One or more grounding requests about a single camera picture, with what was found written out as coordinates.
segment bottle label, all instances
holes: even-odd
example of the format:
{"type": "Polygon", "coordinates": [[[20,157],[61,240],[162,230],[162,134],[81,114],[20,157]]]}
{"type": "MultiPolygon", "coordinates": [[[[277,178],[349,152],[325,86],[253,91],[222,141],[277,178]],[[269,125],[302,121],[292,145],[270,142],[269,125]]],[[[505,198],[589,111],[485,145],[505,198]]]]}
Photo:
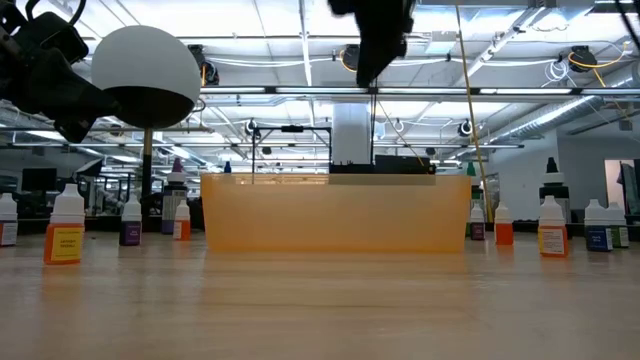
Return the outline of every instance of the bottle label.
{"type": "Polygon", "coordinates": [[[0,246],[15,245],[17,237],[17,222],[0,222],[0,246]]]}
{"type": "Polygon", "coordinates": [[[620,247],[629,247],[629,229],[626,226],[618,228],[620,232],[620,247]]]}
{"type": "Polygon", "coordinates": [[[538,230],[538,243],[540,244],[540,252],[543,254],[564,255],[564,234],[563,229],[545,229],[538,230]]]}
{"type": "Polygon", "coordinates": [[[84,227],[60,227],[53,229],[51,260],[78,260],[82,257],[84,227]]]}
{"type": "Polygon", "coordinates": [[[591,251],[611,251],[613,249],[611,228],[602,225],[585,226],[587,249],[591,251]]]}
{"type": "Polygon", "coordinates": [[[620,244],[620,226],[611,225],[610,234],[611,244],[613,245],[613,247],[622,247],[622,245],[620,244]]]}
{"type": "Polygon", "coordinates": [[[471,240],[484,240],[484,223],[471,223],[471,240]]]}
{"type": "Polygon", "coordinates": [[[142,224],[137,221],[123,222],[124,231],[124,243],[126,245],[138,245],[140,244],[140,237],[142,235],[142,224]]]}
{"type": "Polygon", "coordinates": [[[176,221],[173,224],[173,239],[180,240],[182,238],[182,221],[176,221]]]}

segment purple label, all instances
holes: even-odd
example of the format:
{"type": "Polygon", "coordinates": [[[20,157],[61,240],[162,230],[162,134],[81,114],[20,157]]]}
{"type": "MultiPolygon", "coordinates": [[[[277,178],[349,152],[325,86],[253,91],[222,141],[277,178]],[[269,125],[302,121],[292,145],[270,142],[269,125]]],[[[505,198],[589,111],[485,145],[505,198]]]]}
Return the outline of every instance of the purple label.
{"type": "Polygon", "coordinates": [[[142,224],[139,222],[126,222],[124,226],[124,242],[127,245],[140,244],[142,224]]]}
{"type": "Polygon", "coordinates": [[[471,223],[471,240],[484,240],[484,223],[471,223]]]}

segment white plastic bottle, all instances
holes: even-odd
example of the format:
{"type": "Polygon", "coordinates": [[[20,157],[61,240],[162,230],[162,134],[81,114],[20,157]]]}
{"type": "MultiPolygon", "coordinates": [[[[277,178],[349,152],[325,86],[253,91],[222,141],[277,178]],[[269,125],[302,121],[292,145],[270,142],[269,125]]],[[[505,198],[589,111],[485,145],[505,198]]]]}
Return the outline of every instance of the white plastic bottle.
{"type": "Polygon", "coordinates": [[[589,251],[613,250],[611,220],[597,199],[591,199],[584,209],[584,237],[589,251]]]}
{"type": "Polygon", "coordinates": [[[484,240],[484,212],[478,203],[473,205],[469,215],[471,225],[471,240],[484,240]]]}
{"type": "Polygon", "coordinates": [[[538,247],[544,257],[569,256],[567,227],[562,207],[552,195],[544,197],[538,221],[538,247]]]}
{"type": "Polygon", "coordinates": [[[176,219],[173,224],[173,239],[177,241],[191,240],[191,215],[186,200],[182,200],[176,209],[176,219]]]}
{"type": "Polygon", "coordinates": [[[500,202],[496,209],[496,216],[493,219],[493,234],[496,238],[496,245],[513,245],[513,220],[504,202],[500,202]]]}
{"type": "Polygon", "coordinates": [[[140,202],[135,195],[129,197],[129,201],[122,210],[120,224],[120,245],[137,246],[142,238],[142,211],[140,202]]]}
{"type": "Polygon", "coordinates": [[[18,237],[17,204],[10,193],[0,198],[0,246],[14,246],[18,237]]]}
{"type": "Polygon", "coordinates": [[[44,245],[45,264],[79,263],[83,238],[84,198],[78,194],[78,185],[67,184],[53,205],[44,245]]]}
{"type": "Polygon", "coordinates": [[[624,217],[624,210],[617,202],[611,202],[607,208],[611,226],[611,243],[614,248],[629,247],[629,230],[627,229],[627,219],[624,217]]]}

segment blue label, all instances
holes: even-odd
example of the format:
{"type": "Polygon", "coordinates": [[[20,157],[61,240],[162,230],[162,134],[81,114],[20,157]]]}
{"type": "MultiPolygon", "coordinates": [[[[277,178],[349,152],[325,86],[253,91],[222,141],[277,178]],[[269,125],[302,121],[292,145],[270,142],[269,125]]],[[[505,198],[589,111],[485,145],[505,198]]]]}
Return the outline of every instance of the blue label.
{"type": "Polygon", "coordinates": [[[587,249],[590,251],[611,251],[611,239],[606,226],[585,226],[587,249]]]}

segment white bottle cap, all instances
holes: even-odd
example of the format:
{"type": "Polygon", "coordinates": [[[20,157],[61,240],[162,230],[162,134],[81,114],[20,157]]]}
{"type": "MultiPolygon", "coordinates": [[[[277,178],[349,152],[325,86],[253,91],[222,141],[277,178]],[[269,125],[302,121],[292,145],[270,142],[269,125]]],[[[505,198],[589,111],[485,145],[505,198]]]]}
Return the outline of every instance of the white bottle cap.
{"type": "Polygon", "coordinates": [[[187,205],[186,200],[180,201],[180,205],[176,209],[176,220],[191,220],[191,215],[189,215],[189,205],[187,205]]]}
{"type": "Polygon", "coordinates": [[[494,223],[496,224],[512,224],[513,220],[511,219],[511,214],[509,213],[509,208],[503,202],[500,202],[500,205],[496,209],[496,216],[494,217],[494,223]]]}
{"type": "Polygon", "coordinates": [[[78,194],[78,185],[67,184],[64,191],[56,196],[50,222],[53,224],[84,223],[84,198],[78,194]]]}
{"type": "Polygon", "coordinates": [[[607,210],[600,206],[598,199],[591,199],[589,206],[584,209],[585,225],[608,225],[609,218],[607,210]]]}
{"type": "Polygon", "coordinates": [[[624,217],[624,209],[617,202],[611,202],[607,209],[609,220],[615,225],[626,225],[627,219],[624,217]]]}
{"type": "Polygon", "coordinates": [[[0,198],[0,215],[13,215],[17,213],[18,204],[13,201],[11,193],[2,194],[0,198]]]}
{"type": "Polygon", "coordinates": [[[564,226],[565,219],[562,207],[558,205],[553,195],[544,197],[544,202],[540,205],[540,226],[564,226]]]}
{"type": "Polygon", "coordinates": [[[129,201],[122,209],[122,221],[142,221],[142,208],[135,195],[129,197],[129,201]]]}
{"type": "Polygon", "coordinates": [[[480,205],[478,205],[478,203],[476,203],[473,206],[473,209],[471,209],[471,215],[469,216],[469,222],[470,223],[483,223],[484,222],[484,212],[482,212],[482,208],[480,207],[480,205]]]}

